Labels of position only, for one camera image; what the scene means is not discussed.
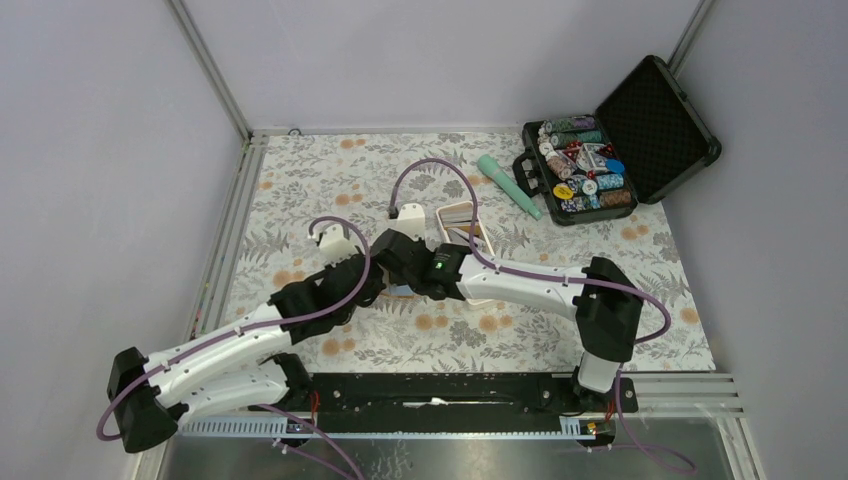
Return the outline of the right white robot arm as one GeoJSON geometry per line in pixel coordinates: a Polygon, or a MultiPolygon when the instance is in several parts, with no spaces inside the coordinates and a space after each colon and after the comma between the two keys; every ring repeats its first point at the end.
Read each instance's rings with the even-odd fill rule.
{"type": "Polygon", "coordinates": [[[594,257],[586,267],[531,265],[465,245],[431,250],[393,229],[373,243],[371,258],[392,283],[418,296],[508,302],[574,321],[584,350],[575,402],[597,412],[612,400],[617,371],[633,355],[644,300],[611,260],[594,257]]]}

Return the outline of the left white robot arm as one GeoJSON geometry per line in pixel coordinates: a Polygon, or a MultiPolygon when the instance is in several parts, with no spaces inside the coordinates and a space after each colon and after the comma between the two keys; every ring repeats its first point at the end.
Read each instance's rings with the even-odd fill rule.
{"type": "Polygon", "coordinates": [[[195,417],[260,403],[296,411],[309,401],[308,375],[288,348],[347,323],[384,290],[383,272],[355,254],[274,292],[241,319],[170,349],[130,347],[113,359],[102,441],[127,453],[158,446],[195,417]]]}

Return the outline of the orange leather card holder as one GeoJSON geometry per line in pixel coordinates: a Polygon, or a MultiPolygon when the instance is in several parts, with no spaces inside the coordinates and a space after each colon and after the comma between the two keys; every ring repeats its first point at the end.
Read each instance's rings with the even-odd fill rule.
{"type": "Polygon", "coordinates": [[[389,285],[380,293],[373,307],[383,313],[400,315],[412,312],[425,300],[415,294],[408,285],[389,285]]]}

